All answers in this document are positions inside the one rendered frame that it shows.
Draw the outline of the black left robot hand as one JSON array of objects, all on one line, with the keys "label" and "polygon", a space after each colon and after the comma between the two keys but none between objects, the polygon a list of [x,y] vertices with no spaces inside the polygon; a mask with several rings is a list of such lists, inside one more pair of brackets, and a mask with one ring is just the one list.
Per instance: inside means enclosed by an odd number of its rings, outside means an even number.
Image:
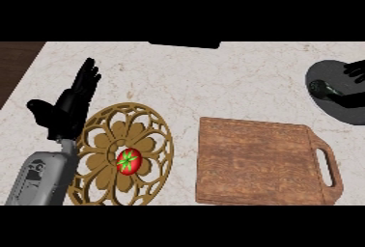
[{"label": "black left robot hand", "polygon": [[95,63],[92,58],[86,59],[73,85],[63,91],[55,105],[42,99],[33,99],[27,103],[36,123],[49,129],[49,140],[76,140],[82,134],[92,98],[103,79]]}]

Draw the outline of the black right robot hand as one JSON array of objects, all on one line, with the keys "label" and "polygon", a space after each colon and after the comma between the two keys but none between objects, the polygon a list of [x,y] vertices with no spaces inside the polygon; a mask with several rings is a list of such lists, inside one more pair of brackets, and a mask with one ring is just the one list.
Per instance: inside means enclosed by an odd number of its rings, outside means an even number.
[{"label": "black right robot hand", "polygon": [[[355,78],[357,84],[365,83],[365,60],[347,64],[345,74]],[[365,107],[365,92],[351,95],[329,94],[327,97],[345,108]]]}]

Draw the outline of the dark purple eggplant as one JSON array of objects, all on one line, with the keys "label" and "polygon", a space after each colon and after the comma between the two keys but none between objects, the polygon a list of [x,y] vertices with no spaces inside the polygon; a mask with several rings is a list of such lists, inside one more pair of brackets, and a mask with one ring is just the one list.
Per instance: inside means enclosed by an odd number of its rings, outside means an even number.
[{"label": "dark purple eggplant", "polygon": [[324,80],[314,80],[308,84],[308,90],[311,94],[323,100],[330,100],[330,95],[345,95]]}]

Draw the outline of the dark grey pan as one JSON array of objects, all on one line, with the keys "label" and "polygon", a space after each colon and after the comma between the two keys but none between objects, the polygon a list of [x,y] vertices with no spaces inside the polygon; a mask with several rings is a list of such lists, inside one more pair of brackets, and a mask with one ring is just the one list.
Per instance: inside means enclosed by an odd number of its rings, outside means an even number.
[{"label": "dark grey pan", "polygon": [[[345,62],[338,60],[324,60],[317,62],[308,69],[305,75],[305,85],[313,81],[323,80],[345,95],[365,92],[365,82],[355,83],[355,78],[345,74]],[[315,96],[313,100],[323,111],[341,122],[352,125],[365,125],[365,107],[345,108],[335,101],[320,99]]]}]

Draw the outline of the brown wooden cutting board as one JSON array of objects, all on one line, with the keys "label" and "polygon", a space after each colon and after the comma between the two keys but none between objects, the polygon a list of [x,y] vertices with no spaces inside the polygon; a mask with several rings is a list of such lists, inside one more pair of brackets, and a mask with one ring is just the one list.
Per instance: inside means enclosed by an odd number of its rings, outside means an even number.
[{"label": "brown wooden cutting board", "polygon": [[200,119],[199,203],[332,205],[344,191],[333,149],[307,125]]}]

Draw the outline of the round golden floral trivet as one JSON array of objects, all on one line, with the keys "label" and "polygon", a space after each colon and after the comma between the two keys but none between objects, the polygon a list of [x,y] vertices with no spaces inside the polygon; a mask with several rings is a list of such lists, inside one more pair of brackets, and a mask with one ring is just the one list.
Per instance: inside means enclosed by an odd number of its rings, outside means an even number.
[{"label": "round golden floral trivet", "polygon": [[[120,152],[137,149],[143,166],[125,176],[117,170]],[[162,115],[149,106],[126,102],[104,108],[88,120],[78,139],[81,171],[69,187],[78,205],[146,205],[157,196],[171,175],[174,135]],[[122,202],[119,195],[132,196]]]}]

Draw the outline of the red tomato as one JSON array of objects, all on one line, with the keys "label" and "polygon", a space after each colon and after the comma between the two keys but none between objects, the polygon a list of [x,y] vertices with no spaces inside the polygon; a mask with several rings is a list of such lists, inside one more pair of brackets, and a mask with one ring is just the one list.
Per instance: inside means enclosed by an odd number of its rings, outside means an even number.
[{"label": "red tomato", "polygon": [[125,149],[117,157],[117,170],[125,176],[135,174],[143,166],[143,154],[134,149]]}]

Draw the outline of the black flat appliance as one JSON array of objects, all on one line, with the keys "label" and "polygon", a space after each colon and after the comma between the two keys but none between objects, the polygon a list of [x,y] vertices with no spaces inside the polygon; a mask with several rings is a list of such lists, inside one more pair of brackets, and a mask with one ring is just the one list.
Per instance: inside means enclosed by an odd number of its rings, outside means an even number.
[{"label": "black flat appliance", "polygon": [[221,47],[221,41],[150,41],[154,45],[178,46],[218,49]]}]

